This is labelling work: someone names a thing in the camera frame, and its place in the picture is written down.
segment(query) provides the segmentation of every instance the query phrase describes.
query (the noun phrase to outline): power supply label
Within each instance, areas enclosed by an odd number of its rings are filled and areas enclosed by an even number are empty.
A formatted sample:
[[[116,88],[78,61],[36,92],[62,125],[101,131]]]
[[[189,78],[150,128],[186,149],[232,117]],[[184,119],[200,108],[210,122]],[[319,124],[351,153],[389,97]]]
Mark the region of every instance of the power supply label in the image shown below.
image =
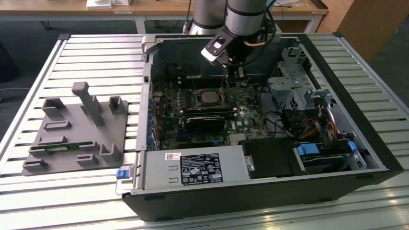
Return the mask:
[[[222,182],[218,153],[180,156],[181,184]]]

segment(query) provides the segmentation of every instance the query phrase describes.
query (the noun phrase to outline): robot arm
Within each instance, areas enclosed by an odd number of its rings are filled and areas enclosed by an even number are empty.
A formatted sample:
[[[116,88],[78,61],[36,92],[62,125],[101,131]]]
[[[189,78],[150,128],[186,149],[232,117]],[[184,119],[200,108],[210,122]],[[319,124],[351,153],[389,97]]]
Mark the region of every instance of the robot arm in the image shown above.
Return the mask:
[[[190,34],[214,34],[201,51],[210,62],[218,62],[225,68],[233,62],[242,62],[249,53],[249,48],[257,46],[254,41],[265,18],[266,0],[216,0],[218,3],[209,5],[208,0],[194,2],[193,25]]]

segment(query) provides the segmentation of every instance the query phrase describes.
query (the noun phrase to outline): circuit board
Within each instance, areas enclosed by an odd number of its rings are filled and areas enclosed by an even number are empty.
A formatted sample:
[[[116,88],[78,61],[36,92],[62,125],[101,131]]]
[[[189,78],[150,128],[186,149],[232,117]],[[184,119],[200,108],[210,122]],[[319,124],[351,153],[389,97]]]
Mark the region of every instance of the circuit board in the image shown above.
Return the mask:
[[[181,89],[172,84],[156,94],[158,121],[162,124],[160,149],[173,150],[236,145],[240,140],[270,137],[256,102],[256,84],[246,87]],[[190,133],[184,129],[181,110],[209,111],[233,108],[221,131]]]

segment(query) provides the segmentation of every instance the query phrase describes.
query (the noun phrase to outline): slotted metal surface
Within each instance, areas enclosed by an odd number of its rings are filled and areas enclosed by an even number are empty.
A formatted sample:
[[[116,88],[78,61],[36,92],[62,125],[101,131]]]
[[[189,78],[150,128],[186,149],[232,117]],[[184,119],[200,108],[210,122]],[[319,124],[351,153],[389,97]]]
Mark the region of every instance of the slotted metal surface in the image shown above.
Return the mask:
[[[124,164],[134,162],[142,73],[141,36],[73,35],[58,42],[29,101],[21,124],[10,135],[0,161],[0,229],[401,229],[409,227],[407,112],[355,54],[330,35],[310,35],[346,90],[371,122],[405,172],[378,185],[361,188],[339,200],[249,212],[142,222],[114,191],[116,169],[24,177],[22,161],[44,117],[46,97],[80,103],[70,93],[76,81],[88,81],[98,101],[120,95],[130,102]],[[313,71],[321,87],[325,83]]]

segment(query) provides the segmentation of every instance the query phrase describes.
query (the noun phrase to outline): blue latch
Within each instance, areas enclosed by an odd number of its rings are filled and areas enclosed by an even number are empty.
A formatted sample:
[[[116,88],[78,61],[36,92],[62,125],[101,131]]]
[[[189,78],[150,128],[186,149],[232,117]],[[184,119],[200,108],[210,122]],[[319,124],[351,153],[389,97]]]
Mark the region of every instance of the blue latch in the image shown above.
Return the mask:
[[[355,143],[353,141],[347,142],[347,145],[350,147],[350,150],[354,152],[354,150],[357,150],[357,146],[355,146]]]
[[[129,169],[120,169],[116,172],[116,179],[121,180],[121,179],[128,179],[129,178]]]
[[[301,144],[297,147],[298,155],[310,155],[310,154],[319,154],[319,150],[315,144]]]

